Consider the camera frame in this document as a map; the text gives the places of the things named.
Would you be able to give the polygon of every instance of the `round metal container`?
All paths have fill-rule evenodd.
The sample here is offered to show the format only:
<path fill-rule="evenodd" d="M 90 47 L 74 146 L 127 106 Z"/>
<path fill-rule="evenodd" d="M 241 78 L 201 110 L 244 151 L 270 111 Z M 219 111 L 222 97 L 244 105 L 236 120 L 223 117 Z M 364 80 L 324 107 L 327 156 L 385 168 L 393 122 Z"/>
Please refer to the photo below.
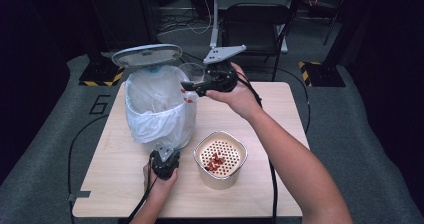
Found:
<path fill-rule="evenodd" d="M 199 143 L 193 155 L 203 183 L 212 189 L 224 190 L 236 182 L 247 159 L 247 150 L 233 136 L 220 131 Z"/>

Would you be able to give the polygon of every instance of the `person's arm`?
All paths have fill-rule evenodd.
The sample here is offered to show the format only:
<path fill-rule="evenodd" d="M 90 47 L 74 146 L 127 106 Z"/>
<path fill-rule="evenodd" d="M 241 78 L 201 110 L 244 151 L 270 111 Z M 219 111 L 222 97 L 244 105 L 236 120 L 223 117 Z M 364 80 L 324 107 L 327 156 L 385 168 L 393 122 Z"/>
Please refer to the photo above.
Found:
<path fill-rule="evenodd" d="M 146 189 L 146 180 L 147 180 L 147 165 L 143 168 L 144 180 L 145 180 L 145 189 Z M 172 191 L 172 187 L 177 181 L 178 174 L 177 168 L 172 173 L 171 178 L 168 180 L 162 180 L 160 178 L 156 179 L 156 174 L 151 172 L 151 186 L 153 185 L 153 181 L 156 179 L 154 183 L 149 197 L 147 198 L 144 205 L 140 208 L 138 213 L 135 215 L 134 219 L 131 221 L 131 224 L 154 224 L 156 222 L 159 213 L 161 212 L 165 202 Z"/>
<path fill-rule="evenodd" d="M 239 66 L 233 66 L 243 73 Z M 352 223 L 346 203 L 323 164 L 259 106 L 244 84 L 239 82 L 229 93 L 209 90 L 206 95 L 227 103 L 250 123 L 281 180 L 299 204 L 303 223 Z"/>

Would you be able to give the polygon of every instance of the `trash can lid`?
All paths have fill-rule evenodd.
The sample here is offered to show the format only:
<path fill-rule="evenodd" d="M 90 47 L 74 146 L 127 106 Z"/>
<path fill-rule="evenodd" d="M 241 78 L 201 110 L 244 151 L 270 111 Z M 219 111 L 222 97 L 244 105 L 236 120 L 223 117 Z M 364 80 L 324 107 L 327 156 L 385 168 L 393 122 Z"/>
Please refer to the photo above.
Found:
<path fill-rule="evenodd" d="M 121 67 L 141 67 L 178 60 L 182 49 L 171 44 L 156 44 L 124 49 L 112 56 L 112 61 Z"/>

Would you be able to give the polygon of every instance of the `black chair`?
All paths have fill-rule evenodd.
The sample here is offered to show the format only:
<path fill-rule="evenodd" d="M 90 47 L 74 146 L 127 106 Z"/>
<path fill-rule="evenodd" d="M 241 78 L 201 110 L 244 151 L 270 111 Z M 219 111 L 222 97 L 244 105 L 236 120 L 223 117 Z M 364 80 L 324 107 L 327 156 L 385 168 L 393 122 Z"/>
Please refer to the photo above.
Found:
<path fill-rule="evenodd" d="M 289 9 L 278 4 L 241 3 L 230 6 L 223 18 L 222 46 L 245 45 L 246 50 L 239 55 L 266 56 L 265 62 L 268 57 L 275 57 L 274 81 L 289 16 Z"/>
<path fill-rule="evenodd" d="M 329 21 L 330 28 L 327 32 L 327 35 L 323 43 L 324 46 L 327 45 L 328 39 L 334 27 L 334 24 L 336 20 L 339 18 L 339 14 L 342 9 L 344 1 L 345 0 L 318 0 L 315 3 L 315 1 L 311 1 L 311 0 L 292 0 L 291 6 L 290 6 L 292 16 L 290 17 L 289 27 L 287 27 L 286 34 L 288 35 L 290 26 L 292 24 L 293 19 L 296 16 L 299 5 L 303 4 L 308 7 L 310 17 L 330 18 L 330 21 Z"/>
<path fill-rule="evenodd" d="M 330 28 L 327 32 L 327 36 L 325 37 L 324 46 L 327 44 L 328 38 L 330 37 L 331 31 L 334 27 L 334 23 L 339 18 L 343 2 L 344 0 L 318 0 L 316 5 L 309 7 L 310 15 L 330 18 Z"/>

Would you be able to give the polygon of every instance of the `black cable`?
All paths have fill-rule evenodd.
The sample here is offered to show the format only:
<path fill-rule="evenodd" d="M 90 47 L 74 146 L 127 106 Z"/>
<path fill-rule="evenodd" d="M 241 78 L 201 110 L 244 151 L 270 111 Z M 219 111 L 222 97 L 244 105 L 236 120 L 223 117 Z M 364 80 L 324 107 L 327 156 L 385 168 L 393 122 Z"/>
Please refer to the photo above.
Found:
<path fill-rule="evenodd" d="M 196 56 L 193 56 L 193 55 L 191 55 L 191 54 L 189 54 L 189 53 L 187 53 L 187 52 L 183 52 L 185 55 L 187 55 L 187 56 L 189 56 L 189 57 L 192 57 L 192 58 L 194 58 L 194 59 L 197 59 L 197 60 L 199 60 L 199 61 L 202 61 L 203 62 L 203 59 L 202 58 L 199 58 L 199 57 L 196 57 Z"/>
<path fill-rule="evenodd" d="M 198 24 L 200 22 L 201 22 L 201 20 L 199 20 L 199 18 L 191 18 L 191 19 L 185 20 L 185 21 L 176 21 L 176 20 L 164 21 L 162 23 L 162 27 L 159 27 L 159 33 L 172 31 L 172 30 L 175 30 L 177 27 L 180 27 L 180 26 L 195 25 L 195 24 Z"/>
<path fill-rule="evenodd" d="M 71 157 L 72 157 L 72 149 L 74 147 L 75 141 L 77 140 L 78 136 L 87 128 L 89 127 L 91 124 L 93 124 L 94 122 L 103 119 L 105 117 L 108 117 L 109 115 L 104 115 L 101 117 L 98 117 L 94 120 L 92 120 L 91 122 L 89 122 L 87 125 L 85 125 L 78 133 L 77 135 L 74 137 L 74 139 L 71 142 L 71 146 L 69 147 L 69 152 L 68 152 L 68 195 L 71 196 L 72 195 L 72 191 L 71 191 Z M 69 200 L 69 210 L 70 210 L 70 215 L 71 215 L 71 223 L 74 224 L 75 220 L 74 220 L 74 215 L 72 214 L 72 209 L 74 208 L 74 205 L 72 204 L 72 201 Z"/>
<path fill-rule="evenodd" d="M 289 74 L 289 75 L 291 75 L 293 78 L 295 78 L 299 83 L 300 83 L 300 85 L 303 87 L 303 90 L 304 90 L 304 92 L 305 92 L 305 98 L 306 98 L 306 104 L 308 105 L 308 120 L 307 120 L 307 122 L 306 122 L 306 127 L 305 127 L 305 134 L 306 133 L 308 133 L 308 130 L 309 130 L 309 125 L 310 125 L 310 123 L 311 123 L 311 105 L 310 105 L 310 103 L 309 103 L 309 95 L 308 95 L 308 91 L 306 90 L 306 86 L 303 84 L 303 81 L 302 80 L 300 80 L 297 76 L 295 76 L 293 73 L 291 73 L 291 72 L 288 72 L 288 71 L 286 71 L 286 70 L 283 70 L 283 69 L 281 69 L 281 68 L 278 68 L 278 70 L 279 71 L 282 71 L 282 72 L 285 72 L 285 73 L 287 73 L 287 74 Z"/>
<path fill-rule="evenodd" d="M 238 80 L 250 89 L 250 91 L 255 96 L 255 99 L 258 102 L 259 106 L 262 108 L 262 99 L 259 97 L 259 94 L 255 91 L 255 89 L 253 89 L 253 86 L 250 84 L 247 77 L 240 72 L 237 72 L 237 74 L 244 77 L 245 80 L 241 79 L 240 77 L 238 77 Z M 269 168 L 271 171 L 272 187 L 274 189 L 274 196 L 273 196 L 273 202 L 272 202 L 272 223 L 276 224 L 277 223 L 277 204 L 278 204 L 277 177 L 275 175 L 274 165 L 272 165 L 271 160 L 268 159 L 268 162 L 269 162 Z"/>
<path fill-rule="evenodd" d="M 187 55 L 187 53 L 183 52 L 183 54 L 181 55 L 181 57 L 185 58 L 185 62 L 191 62 L 189 55 Z"/>
<path fill-rule="evenodd" d="M 147 173 L 147 188 L 146 191 L 144 192 L 143 197 L 141 198 L 140 202 L 137 204 L 137 206 L 134 208 L 133 212 L 130 214 L 130 216 L 127 218 L 127 220 L 125 221 L 125 224 L 129 224 L 135 217 L 135 215 L 137 214 L 138 210 L 140 209 L 140 207 L 144 204 L 144 202 L 146 201 L 147 197 L 149 197 L 150 191 L 152 190 L 153 186 L 156 183 L 156 180 L 158 179 L 158 177 L 156 176 L 155 180 L 152 183 L 152 186 L 150 186 L 150 178 L 151 178 L 151 173 L 152 173 L 152 154 L 150 154 L 150 158 L 149 158 L 149 164 L 147 165 L 148 167 L 148 173 Z"/>
<path fill-rule="evenodd" d="M 191 62 L 190 58 L 188 58 L 187 55 L 185 55 L 184 53 L 181 55 L 181 59 L 184 60 L 184 63 Z"/>

